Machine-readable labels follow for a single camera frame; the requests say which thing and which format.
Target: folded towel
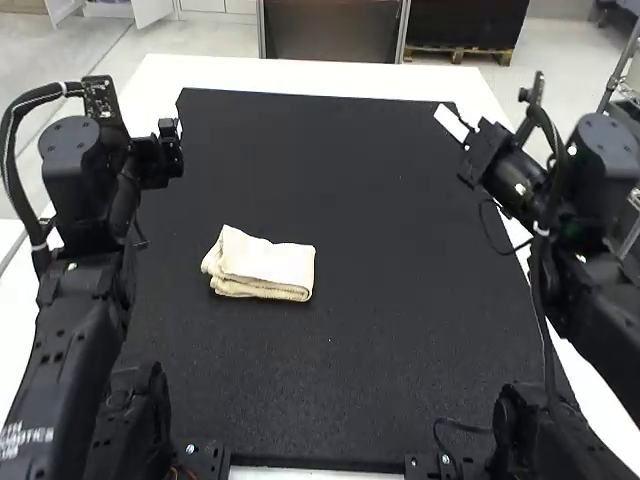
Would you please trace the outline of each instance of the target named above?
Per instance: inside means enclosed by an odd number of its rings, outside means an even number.
[[[306,302],[311,298],[316,249],[273,244],[224,225],[202,260],[211,288],[228,297],[261,297]]]

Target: cable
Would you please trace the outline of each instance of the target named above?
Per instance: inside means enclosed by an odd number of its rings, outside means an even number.
[[[531,301],[538,323],[538,330],[542,339],[542,357],[544,368],[544,389],[547,396],[547,406],[551,413],[555,410],[555,405],[559,400],[556,389],[556,370],[553,342],[549,333],[549,326],[544,314],[544,304],[542,301],[542,259],[544,250],[549,247],[549,240],[546,237],[536,235],[531,247]]]
[[[475,435],[492,435],[493,434],[493,429],[492,428],[484,428],[484,427],[476,427],[474,425],[466,425],[466,424],[461,423],[461,422],[459,422],[457,420],[454,420],[452,418],[446,418],[446,417],[436,418],[435,422],[433,422],[433,440],[434,440],[434,442],[438,446],[438,449],[440,449],[440,452],[443,455],[447,455],[449,457],[449,459],[451,460],[451,464],[453,465],[453,469],[456,471],[456,476],[458,478],[462,478],[462,473],[463,472],[460,469],[460,465],[458,464],[458,462],[457,462],[455,456],[453,455],[453,453],[451,452],[451,450],[445,446],[444,442],[440,438],[440,435],[438,434],[438,426],[439,425],[455,428],[455,429],[457,429],[459,431],[467,432],[467,433],[473,433]]]
[[[546,208],[538,219],[537,231],[549,231],[552,227],[552,222],[555,219],[558,207],[562,199],[566,180],[568,177],[568,155],[567,150],[560,138],[558,129],[555,124],[549,118],[549,115],[540,105],[531,104],[527,109],[527,115],[535,120],[536,125],[539,126],[551,147],[553,152],[551,158],[555,159],[553,163],[553,169],[549,172],[551,178],[551,187],[549,189],[549,196],[546,202]],[[544,303],[542,301],[542,282],[543,278],[543,259],[548,257],[549,253],[547,249],[550,247],[548,235],[536,234],[533,238],[531,246],[531,300],[533,302],[533,308],[536,315],[536,321],[538,323],[538,330],[540,331],[540,337],[542,339],[542,355],[544,362],[544,386],[545,394],[547,396],[547,406],[552,416],[556,410],[556,405],[559,399],[559,395],[556,389],[556,373],[555,373],[555,357],[553,350],[553,342],[551,341],[551,335],[549,333],[549,327],[544,312]]]
[[[500,208],[500,205],[498,205],[492,198],[485,198],[484,200],[480,201],[480,203],[478,203],[478,216],[480,217],[480,224],[482,225],[482,231],[484,232],[484,236],[487,237],[487,241],[489,242],[489,246],[491,247],[491,249],[494,252],[496,252],[498,255],[501,255],[503,257],[508,257],[508,256],[513,255],[516,252],[522,250],[526,246],[530,245],[531,242],[533,242],[533,237],[531,237],[529,240],[527,240],[526,242],[521,243],[517,247],[513,247],[513,248],[511,248],[509,250],[499,250],[498,247],[496,247],[495,244],[493,243],[493,239],[491,238],[491,235],[489,234],[489,229],[487,228],[487,224],[486,224],[486,221],[485,221],[485,218],[484,218],[483,207],[488,203],[490,203],[492,205],[495,205],[498,208]]]
[[[79,82],[67,82],[67,97],[81,97],[84,93]],[[0,174],[7,193],[7,197],[22,223],[25,226],[32,246],[41,248],[46,237],[27,199],[20,181],[15,159],[16,133],[22,119],[34,108],[61,98],[64,89],[60,83],[50,83],[43,87],[30,90],[18,97],[4,113],[0,122]]]
[[[540,105],[532,104],[527,109],[527,115],[536,121],[537,126],[542,129],[547,142],[553,151],[555,158],[553,177],[551,180],[551,189],[549,191],[549,198],[547,199],[547,206],[545,208],[542,218],[538,220],[540,229],[547,230],[551,222],[555,218],[556,211],[560,205],[562,193],[566,184],[568,176],[567,168],[567,149],[564,146],[558,129],[555,124],[549,118],[546,110]]]

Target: white table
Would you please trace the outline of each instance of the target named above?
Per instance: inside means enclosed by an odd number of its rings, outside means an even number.
[[[260,91],[318,96],[342,96],[455,102],[464,118],[475,124],[481,116],[511,127],[489,86],[476,68],[452,66],[342,64],[148,55],[121,95],[121,109],[131,135],[156,130],[158,118],[176,116],[175,101],[184,87]],[[515,221],[506,221],[514,244],[527,238]],[[524,271],[527,253],[518,259]],[[23,245],[0,277],[0,419],[4,419],[29,358],[37,282],[27,245]],[[640,431],[597,372],[571,345],[552,332],[554,344],[580,406],[601,439],[640,475]],[[233,468],[232,477],[248,480],[315,476],[370,478],[372,475]]]

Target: metal bracket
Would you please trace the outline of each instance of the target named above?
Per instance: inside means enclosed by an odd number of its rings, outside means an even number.
[[[489,473],[482,462],[475,462],[470,457],[458,459],[462,472],[458,476],[453,461],[448,455],[408,454],[404,457],[405,480],[488,480]]]
[[[193,472],[201,480],[228,480],[231,452],[222,442],[208,438],[179,438],[175,442],[174,463]]]

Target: cabinet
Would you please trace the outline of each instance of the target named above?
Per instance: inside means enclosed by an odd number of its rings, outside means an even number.
[[[166,18],[256,23],[256,0],[44,0],[54,27],[82,8],[85,17],[135,19],[138,28]]]

